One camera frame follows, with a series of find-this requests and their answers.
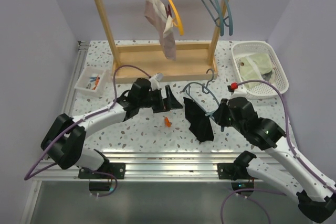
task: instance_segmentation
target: white plastic basket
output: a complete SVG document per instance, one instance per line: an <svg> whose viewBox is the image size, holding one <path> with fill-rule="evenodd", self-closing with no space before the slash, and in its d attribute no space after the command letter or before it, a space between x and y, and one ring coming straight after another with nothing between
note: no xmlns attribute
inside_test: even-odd
<svg viewBox="0 0 336 224"><path fill-rule="evenodd" d="M238 82L243 81L241 79L239 71L241 58L258 52L267 53L269 55L269 58L271 59L272 63L275 66L274 71L276 74L276 78L275 83L273 83L273 85L280 91L281 94L285 93L288 90L289 86L285 72L272 46L263 41L245 41L236 43L232 46L231 53L235 65L234 71L238 79ZM277 95L276 92L271 87L265 84L257 85L251 89L247 89L244 86L244 89L247 93L246 98L249 99L265 99L275 97Z"/></svg>

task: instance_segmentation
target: wooden clothes rack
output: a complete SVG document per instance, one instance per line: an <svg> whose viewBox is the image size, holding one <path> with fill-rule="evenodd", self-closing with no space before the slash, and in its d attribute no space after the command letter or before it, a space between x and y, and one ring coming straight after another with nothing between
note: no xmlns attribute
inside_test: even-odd
<svg viewBox="0 0 336 224"><path fill-rule="evenodd" d="M176 61L167 60L160 44L116 45L108 21L103 0L94 0L113 54L112 72L121 65L135 65L149 74L163 73L163 81L191 81L211 79L209 68L218 70L214 57L219 39L220 28L215 26L211 42L176 43ZM222 14L226 13L226 5L221 2ZM117 83L131 83L142 73L133 68L122 68L116 75Z"/></svg>

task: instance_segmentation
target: small white tray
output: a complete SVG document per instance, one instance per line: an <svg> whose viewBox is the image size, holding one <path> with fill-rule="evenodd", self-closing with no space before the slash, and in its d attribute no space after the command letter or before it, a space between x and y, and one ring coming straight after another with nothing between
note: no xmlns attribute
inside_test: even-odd
<svg viewBox="0 0 336 224"><path fill-rule="evenodd" d="M87 89L86 87L90 83L90 77L99 75L100 80L95 90L92 88L95 86L94 82L91 83L91 88ZM108 81L109 73L106 69L95 68L87 66L83 69L82 74L76 82L75 89L85 95L90 95L92 97L101 97L104 93L104 87Z"/></svg>

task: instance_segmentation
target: small plastic container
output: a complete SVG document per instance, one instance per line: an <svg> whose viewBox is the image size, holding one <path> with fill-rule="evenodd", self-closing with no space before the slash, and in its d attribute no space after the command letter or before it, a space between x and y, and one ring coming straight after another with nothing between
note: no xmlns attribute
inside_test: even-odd
<svg viewBox="0 0 336 224"><path fill-rule="evenodd" d="M285 75L284 69L282 68L280 61L274 52L272 46L263 41L244 41L236 43L231 48L233 63L234 63L234 72L237 77L238 82L242 82L240 76L239 66L240 60L242 57L253 55L255 53L266 53L271 59L273 65L275 66L276 79L275 83L272 83L281 94L285 93L288 90L289 83ZM246 91L246 98L249 99L265 99L272 98L277 96L277 93L269 86L260 84L251 89L247 89L245 86L243 89Z"/></svg>
<svg viewBox="0 0 336 224"><path fill-rule="evenodd" d="M94 82L90 82L90 77L96 77L96 76L99 76L100 79L96 89L93 90L95 84ZM75 89L77 89L79 92L85 95L89 95L92 97L101 97L104 93L104 87L106 85L106 82L108 81L108 78L109 78L108 70L87 66L83 69L82 74L78 78L75 85Z"/></svg>

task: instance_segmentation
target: wooden pole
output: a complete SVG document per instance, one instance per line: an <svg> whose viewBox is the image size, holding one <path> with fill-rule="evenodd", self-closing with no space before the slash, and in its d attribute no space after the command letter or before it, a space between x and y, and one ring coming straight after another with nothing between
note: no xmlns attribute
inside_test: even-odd
<svg viewBox="0 0 336 224"><path fill-rule="evenodd" d="M114 38L113 38L113 35L112 35L109 20L107 18L107 14L106 14L106 10L105 10L105 7L104 7L103 0L94 0L94 2L96 3L97 10L98 10L101 22L103 24L107 40L109 41L111 52L113 54L115 64L116 64L117 67L119 67L119 66L121 66L119 51L117 49L117 46L114 43Z"/></svg>
<svg viewBox="0 0 336 224"><path fill-rule="evenodd" d="M226 4L225 4L224 0L222 0L220 6L222 8L222 14L224 16L225 13L226 13ZM209 65L211 65L213 60L214 60L215 50L216 50L217 42L218 42L218 39L219 39L219 33L221 32L220 30L221 29L216 26L214 34L212 36L211 44L210 44L209 51L208 51L208 64Z"/></svg>

